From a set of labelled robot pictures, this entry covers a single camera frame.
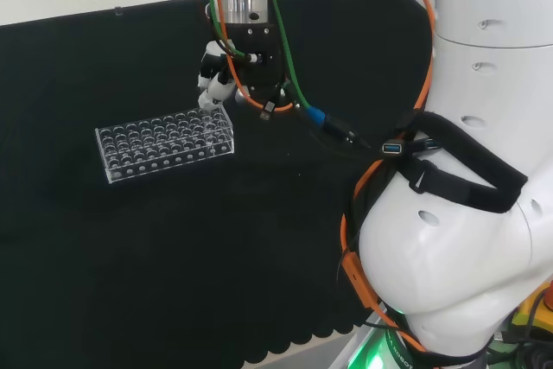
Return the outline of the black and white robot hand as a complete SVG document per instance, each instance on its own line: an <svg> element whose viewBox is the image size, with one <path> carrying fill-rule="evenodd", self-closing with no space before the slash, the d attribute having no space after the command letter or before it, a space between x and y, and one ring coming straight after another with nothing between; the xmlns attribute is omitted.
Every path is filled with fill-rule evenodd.
<svg viewBox="0 0 553 369"><path fill-rule="evenodd" d="M244 99L267 118L292 103L283 92L286 80L280 34L271 23L226 25L228 43L206 45L198 75L198 105L211 111L231 96Z"/></svg>

